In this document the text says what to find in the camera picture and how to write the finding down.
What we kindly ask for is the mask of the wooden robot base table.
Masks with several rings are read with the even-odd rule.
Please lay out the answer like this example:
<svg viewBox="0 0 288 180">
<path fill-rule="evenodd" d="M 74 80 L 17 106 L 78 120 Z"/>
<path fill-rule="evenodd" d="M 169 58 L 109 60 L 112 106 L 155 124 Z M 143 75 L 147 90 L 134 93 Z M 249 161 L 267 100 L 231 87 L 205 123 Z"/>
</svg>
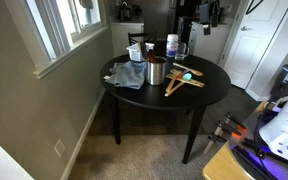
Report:
<svg viewBox="0 0 288 180">
<path fill-rule="evenodd" d="M 261 168 L 261 163 L 254 151 L 242 145 L 244 138 L 251 139 L 253 137 L 252 130 L 255 127 L 255 120 L 261 114 L 265 106 L 261 102 L 252 114 L 246 119 L 245 123 L 248 127 L 247 132 L 243 132 L 240 137 L 231 136 L 223 146 L 216 152 L 211 160 L 204 166 L 202 174 L 205 180 L 264 180 L 262 177 L 253 177 L 249 170 L 252 167 L 244 167 L 234 156 L 232 149 L 238 145 L 244 149 L 251 159 L 253 159 Z M 271 156 L 266 156 L 263 163 L 267 170 L 277 178 L 277 180 L 288 180 L 288 162 L 284 159 L 276 159 Z"/>
</svg>

